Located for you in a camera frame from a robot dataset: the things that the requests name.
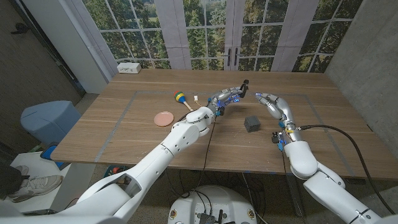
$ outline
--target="toy mallet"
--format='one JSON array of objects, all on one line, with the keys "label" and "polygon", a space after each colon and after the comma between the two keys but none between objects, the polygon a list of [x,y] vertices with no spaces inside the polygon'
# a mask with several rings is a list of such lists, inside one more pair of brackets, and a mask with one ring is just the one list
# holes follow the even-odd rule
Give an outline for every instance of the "toy mallet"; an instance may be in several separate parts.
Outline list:
[{"label": "toy mallet", "polygon": [[174,98],[175,98],[175,100],[176,100],[177,102],[180,102],[180,103],[185,104],[185,106],[187,106],[187,108],[188,108],[190,111],[193,111],[193,109],[192,109],[192,108],[188,105],[188,103],[185,101],[185,95],[184,95],[183,92],[181,92],[181,91],[176,91],[176,92],[174,93]]}]

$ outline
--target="shoe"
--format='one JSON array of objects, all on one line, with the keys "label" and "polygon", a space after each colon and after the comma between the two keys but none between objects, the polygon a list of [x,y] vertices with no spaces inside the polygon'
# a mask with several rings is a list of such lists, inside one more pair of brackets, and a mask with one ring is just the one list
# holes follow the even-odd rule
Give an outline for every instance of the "shoe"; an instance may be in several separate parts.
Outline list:
[{"label": "shoe", "polygon": [[8,197],[11,198],[11,201],[14,203],[23,202],[33,196],[50,193],[62,183],[62,180],[63,176],[61,175],[23,180],[21,189],[12,195],[8,195]]},{"label": "shoe", "polygon": [[29,172],[29,167],[27,166],[17,166],[15,167],[15,169],[19,170],[22,175],[27,175],[27,173]]}]

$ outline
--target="wooden table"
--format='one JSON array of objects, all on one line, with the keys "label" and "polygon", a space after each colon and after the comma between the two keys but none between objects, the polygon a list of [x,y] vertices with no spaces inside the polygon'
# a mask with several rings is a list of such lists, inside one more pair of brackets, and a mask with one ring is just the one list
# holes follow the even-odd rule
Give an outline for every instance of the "wooden table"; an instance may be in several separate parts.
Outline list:
[{"label": "wooden table", "polygon": [[[255,92],[272,93],[290,105],[298,126],[327,124],[349,133],[357,142],[371,175],[397,179],[398,161],[366,126],[324,74],[226,72],[204,70],[146,70],[139,74],[117,74],[88,108],[52,154],[56,161],[99,164],[137,164],[170,132],[171,125],[158,127],[154,116],[161,111],[174,114],[174,121],[188,109],[173,98],[176,90],[198,108],[214,92],[240,86],[248,79],[249,91],[239,103],[226,107],[210,134],[201,137],[170,164],[178,169],[283,174],[283,162],[272,132],[280,131],[278,121],[255,99]],[[260,131],[246,132],[244,119],[256,115]],[[303,131],[315,157],[343,177],[365,177],[358,155],[349,140],[336,131],[313,128]],[[289,160],[285,158],[287,171]]]}]

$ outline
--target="gray wall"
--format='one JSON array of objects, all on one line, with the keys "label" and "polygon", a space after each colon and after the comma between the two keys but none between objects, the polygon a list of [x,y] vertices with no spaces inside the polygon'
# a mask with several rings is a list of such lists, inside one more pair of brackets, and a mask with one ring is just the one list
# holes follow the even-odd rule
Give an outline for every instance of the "gray wall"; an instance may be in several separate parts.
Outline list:
[{"label": "gray wall", "polygon": [[325,73],[398,158],[397,71],[398,1],[364,0]]},{"label": "gray wall", "polygon": [[24,3],[86,92],[101,93],[106,81],[59,1]]}]

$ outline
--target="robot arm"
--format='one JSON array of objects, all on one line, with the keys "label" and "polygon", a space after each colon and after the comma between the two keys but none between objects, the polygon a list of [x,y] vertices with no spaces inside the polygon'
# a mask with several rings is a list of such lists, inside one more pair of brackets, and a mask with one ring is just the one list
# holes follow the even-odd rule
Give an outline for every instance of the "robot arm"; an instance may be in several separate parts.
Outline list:
[{"label": "robot arm", "polygon": [[297,178],[307,180],[304,188],[315,200],[346,223],[376,223],[381,219],[345,190],[345,183],[338,174],[315,159],[308,143],[302,140],[285,100],[268,93],[256,93],[256,98],[267,107],[271,116],[279,119],[282,131],[274,137],[285,143],[290,170]]},{"label": "robot arm", "polygon": [[[238,102],[248,89],[245,80],[241,87],[228,88],[214,94],[207,106],[187,114],[186,120],[172,126],[170,134],[133,168],[111,175],[92,185],[76,205],[56,214],[60,216],[106,215],[127,222],[142,199],[172,159],[209,132],[208,125],[229,103]],[[116,183],[131,179],[126,189]]]}]

